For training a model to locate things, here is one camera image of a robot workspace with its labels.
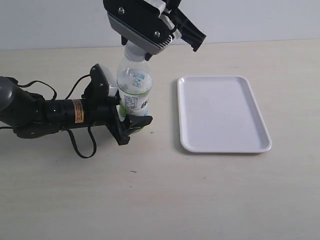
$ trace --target white tray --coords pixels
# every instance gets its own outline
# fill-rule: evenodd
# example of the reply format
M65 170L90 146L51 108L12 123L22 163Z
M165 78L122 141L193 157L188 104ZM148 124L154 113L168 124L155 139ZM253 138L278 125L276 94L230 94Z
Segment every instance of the white tray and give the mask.
M241 76L178 80L180 139L194 153L270 150L272 142L249 82Z

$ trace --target plastic bottle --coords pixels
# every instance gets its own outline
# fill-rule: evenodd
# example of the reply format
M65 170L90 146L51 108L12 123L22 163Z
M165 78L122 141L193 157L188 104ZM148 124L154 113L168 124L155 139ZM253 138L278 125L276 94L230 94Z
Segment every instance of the plastic bottle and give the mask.
M117 86L120 93L120 115L148 115L149 92L152 88L152 78L146 52L129 42L125 46L124 59L117 71Z

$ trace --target orange label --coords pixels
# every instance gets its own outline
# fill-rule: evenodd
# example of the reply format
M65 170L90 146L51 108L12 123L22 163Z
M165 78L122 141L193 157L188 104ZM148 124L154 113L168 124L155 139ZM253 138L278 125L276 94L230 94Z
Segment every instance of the orange label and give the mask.
M74 105L75 123L82 124L85 121L85 111L81 100L72 100Z

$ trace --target bottle cap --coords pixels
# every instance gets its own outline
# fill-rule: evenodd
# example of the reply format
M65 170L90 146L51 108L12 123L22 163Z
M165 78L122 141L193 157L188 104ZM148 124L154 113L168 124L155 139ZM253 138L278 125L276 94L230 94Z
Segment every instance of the bottle cap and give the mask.
M128 41L125 45L124 55L133 62L143 62L145 60L146 51L138 47L134 43Z

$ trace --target white wall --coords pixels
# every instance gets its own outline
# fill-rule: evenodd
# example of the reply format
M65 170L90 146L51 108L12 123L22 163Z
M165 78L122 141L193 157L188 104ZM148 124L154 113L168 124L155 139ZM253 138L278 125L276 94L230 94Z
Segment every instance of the white wall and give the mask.
M320 38L319 0L182 0L206 42ZM0 50L119 46L103 0L0 0Z

